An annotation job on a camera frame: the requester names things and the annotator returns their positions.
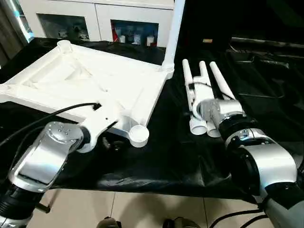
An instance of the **white plastic tube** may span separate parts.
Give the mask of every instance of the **white plastic tube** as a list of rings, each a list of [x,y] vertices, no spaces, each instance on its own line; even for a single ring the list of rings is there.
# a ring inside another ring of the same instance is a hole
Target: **white plastic tube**
[[[207,72],[206,64],[204,61],[199,63],[200,76],[193,78],[194,90],[195,90],[195,100],[192,105],[193,115],[198,119],[204,119],[203,112],[199,113],[199,105],[208,99],[214,99],[212,88],[207,86],[210,85],[209,75]]]
[[[162,63],[162,68],[166,71],[174,70],[175,51],[180,34],[181,19],[184,12],[184,6],[185,0],[175,0],[165,59]]]
[[[207,131],[207,123],[204,120],[199,120],[195,118],[193,115],[189,121],[190,131],[195,135],[202,135]]]
[[[188,106],[189,106],[189,110],[192,112],[192,102],[194,99],[194,92],[193,92],[193,90],[190,90],[189,84],[193,83],[193,78],[192,78],[188,60],[184,59],[182,61],[182,68],[184,71],[185,86],[186,86],[186,92],[187,92],[187,98],[188,98]]]
[[[219,138],[220,133],[212,122],[207,122],[207,135],[211,138]]]
[[[225,81],[225,79],[224,79],[224,77],[223,77],[221,71],[219,70],[217,64],[216,64],[215,62],[211,62],[211,63],[210,63],[210,67],[211,67],[211,70],[212,70],[212,72],[213,72],[213,74],[214,74],[214,77],[215,77],[215,79],[216,79],[216,81],[217,81],[217,84],[218,84],[218,86],[219,86],[219,89],[220,89],[223,93],[225,93],[225,94],[227,94],[228,96],[230,96],[231,98],[235,99],[235,97],[234,97],[232,91],[230,90],[230,88],[229,88],[227,82]]]

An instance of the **white plastic frame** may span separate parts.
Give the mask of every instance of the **white plastic frame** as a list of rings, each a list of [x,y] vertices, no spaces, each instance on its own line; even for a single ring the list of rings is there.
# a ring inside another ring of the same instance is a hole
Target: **white plastic frame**
[[[178,6],[173,18],[180,18],[185,0],[176,0],[175,4]],[[172,22],[170,40],[177,41],[180,22],[181,18]],[[166,60],[174,65],[176,42],[168,45],[171,48],[170,55],[166,53]],[[173,71],[174,68],[72,45],[62,40],[53,50],[0,85],[0,103],[12,101],[47,113],[79,103],[107,104],[108,110],[111,110],[109,114],[117,115],[117,118],[106,120],[109,123],[118,120],[109,131],[129,138],[135,147],[142,147],[149,137],[146,126],[154,106],[164,82],[172,77]],[[108,122],[101,124],[102,129],[94,125],[99,110],[105,119],[106,114],[101,108],[94,111],[88,106],[72,109],[59,116],[87,123],[97,136]]]

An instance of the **black plastic sheet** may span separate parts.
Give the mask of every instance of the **black plastic sheet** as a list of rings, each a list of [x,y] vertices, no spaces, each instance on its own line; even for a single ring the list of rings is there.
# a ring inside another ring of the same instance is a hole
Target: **black plastic sheet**
[[[55,39],[34,39],[0,70],[4,83],[56,46]],[[78,45],[161,65],[164,50],[109,42],[78,42]],[[250,200],[231,181],[229,163],[221,139],[195,136],[189,130],[187,97],[181,60],[188,58],[193,75],[199,61],[216,60],[228,84],[245,111],[256,118],[270,137],[285,147],[297,165],[304,152],[304,83],[302,61],[282,58],[288,63],[265,62],[264,56],[245,53],[201,51],[189,55],[179,49],[175,73],[165,83],[152,113],[150,137],[143,148],[127,139],[104,133],[90,153],[69,155],[68,163],[54,188],[152,192],[162,194]],[[0,104],[0,140],[43,117],[45,113],[12,102]],[[56,117],[53,120],[67,121]],[[6,178],[20,135],[0,148],[0,179]],[[34,140],[27,140],[24,148]]]

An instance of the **white cylinder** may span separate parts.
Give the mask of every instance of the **white cylinder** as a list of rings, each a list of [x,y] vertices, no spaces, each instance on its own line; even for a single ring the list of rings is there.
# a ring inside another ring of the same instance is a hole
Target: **white cylinder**
[[[219,70],[217,64],[216,64],[215,62],[211,62],[211,63],[210,63],[210,67],[211,67],[211,70],[212,70],[212,72],[213,72],[213,74],[214,74],[214,77],[215,77],[215,79],[216,79],[216,81],[217,81],[217,84],[218,84],[218,86],[219,86],[219,89],[220,89],[223,93],[225,93],[225,94],[227,94],[228,96],[230,96],[231,98],[235,99],[235,97],[234,97],[232,91],[230,90],[230,88],[229,88],[227,82],[225,81],[225,79],[224,79],[224,77],[223,77],[221,71]]]
[[[57,42],[57,46],[62,54],[69,54],[73,52],[71,42],[68,40],[61,40]]]
[[[200,67],[199,68],[199,70],[200,70],[200,76],[201,77],[208,77],[208,79],[209,79],[209,75],[208,75],[208,71],[207,71],[207,67],[206,67],[205,61],[200,61],[199,62],[199,67]]]
[[[219,138],[220,133],[212,122],[207,122],[207,135],[212,138]]]
[[[119,42],[125,43],[125,36],[124,36],[124,35],[121,35],[121,36],[119,37]]]
[[[134,147],[143,147],[147,144],[149,130],[143,125],[135,125],[129,131],[129,140]]]
[[[194,116],[191,116],[189,121],[190,131],[194,135],[202,135],[207,131],[207,123],[204,120],[198,120]]]
[[[181,19],[184,12],[184,6],[185,0],[175,0],[169,40],[166,48],[165,59],[162,63],[162,66],[164,68],[174,67],[175,51],[180,34]]]
[[[192,111],[192,101],[193,101],[193,97],[194,97],[194,92],[193,91],[190,92],[189,84],[193,83],[193,78],[192,78],[188,60],[184,59],[182,61],[182,68],[184,71],[186,93],[187,93],[187,98],[188,98],[188,106],[189,106],[189,110]]]
[[[147,37],[147,46],[151,46],[151,43],[154,43],[154,36]]]

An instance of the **black fabric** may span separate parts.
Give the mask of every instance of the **black fabric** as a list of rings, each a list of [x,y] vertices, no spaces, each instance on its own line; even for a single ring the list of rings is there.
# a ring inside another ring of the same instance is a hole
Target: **black fabric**
[[[0,82],[7,81],[43,56],[56,42],[53,39],[34,39],[0,71]],[[157,47],[109,42],[76,44],[159,65],[164,56],[164,50]],[[174,76],[165,83],[148,124],[148,144],[134,148],[125,138],[104,133],[91,153],[69,156],[54,188],[251,200],[231,181],[230,164],[227,163],[222,140],[190,133],[181,60],[189,59],[194,76],[199,74],[199,61],[216,60],[233,92],[238,93],[237,98],[246,112],[256,118],[261,128],[288,149],[299,163],[303,157],[304,121],[301,117],[304,96],[301,85],[304,69],[301,61],[285,69],[260,61],[238,63],[233,59],[235,55],[211,51],[189,53],[178,49]],[[251,58],[247,54],[237,55],[238,59],[246,61]],[[0,140],[44,115],[19,104],[0,104]],[[59,117],[54,119],[66,121]],[[2,180],[21,138],[0,148]]]
[[[289,210],[297,203],[304,201],[304,191],[295,183],[281,182],[268,185],[265,190],[275,202]]]

